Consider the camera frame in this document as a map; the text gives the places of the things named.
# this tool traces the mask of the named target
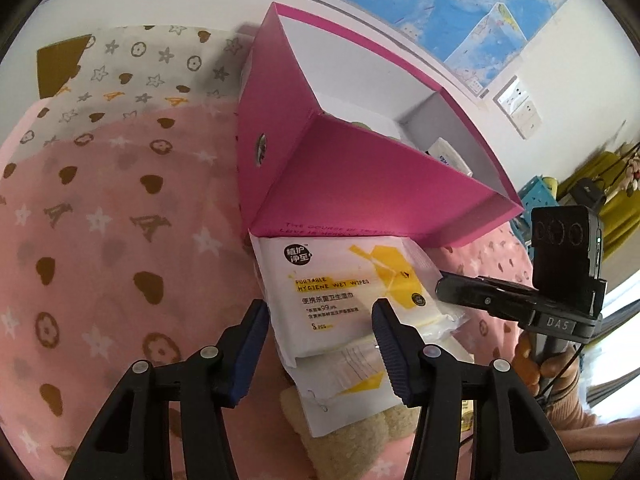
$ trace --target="wet wipes package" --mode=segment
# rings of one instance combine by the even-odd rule
[[[455,308],[432,295],[438,269],[409,238],[255,238],[282,361],[371,336],[371,308],[387,298],[402,323],[450,322]]]

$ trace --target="person's hand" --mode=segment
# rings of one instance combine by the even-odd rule
[[[540,377],[547,379],[553,379],[558,375],[562,369],[566,366],[569,360],[574,356],[575,349],[572,345],[569,345],[567,350],[558,356],[551,357],[542,363],[542,366],[538,366],[531,358],[531,337],[528,332],[523,332],[518,339],[518,344],[515,349],[515,356],[511,362],[511,366],[522,379],[522,382],[526,384],[529,392],[534,397],[540,392]],[[564,390],[575,381],[575,377],[578,373],[579,360],[576,359],[567,371],[562,374],[562,377],[556,381],[553,386],[553,391]]]

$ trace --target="camera lens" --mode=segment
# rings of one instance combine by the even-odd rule
[[[584,239],[582,226],[577,222],[569,228],[569,241],[572,245],[579,246]]]
[[[562,222],[558,220],[549,222],[547,235],[553,245],[560,245],[564,241],[564,225],[562,225]]]
[[[545,225],[542,222],[536,222],[536,225],[533,227],[533,235],[536,240],[542,240],[545,237],[546,229]]]

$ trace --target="pink blanket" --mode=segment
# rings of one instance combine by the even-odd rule
[[[234,106],[214,102],[106,124],[12,162],[12,146],[33,140],[38,104],[2,147],[0,424],[35,480],[63,477],[132,362],[189,356],[260,296],[241,242]],[[430,255],[446,270],[530,283],[507,225]],[[512,357],[516,332],[478,313],[458,338],[487,363]],[[286,387],[269,337],[248,397],[225,413],[242,479],[314,476],[279,407]],[[182,480],[176,406],[170,415]],[[366,479],[402,478],[410,446],[390,444]]]

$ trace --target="blue gripper pad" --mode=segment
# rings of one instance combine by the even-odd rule
[[[414,327],[398,321],[385,298],[373,304],[371,324],[394,393],[409,408],[421,406],[428,393],[427,378],[420,367],[422,337]]]
[[[267,304],[253,300],[241,323],[220,336],[216,346],[222,366],[215,373],[213,391],[222,406],[234,408],[248,393],[268,329]]]

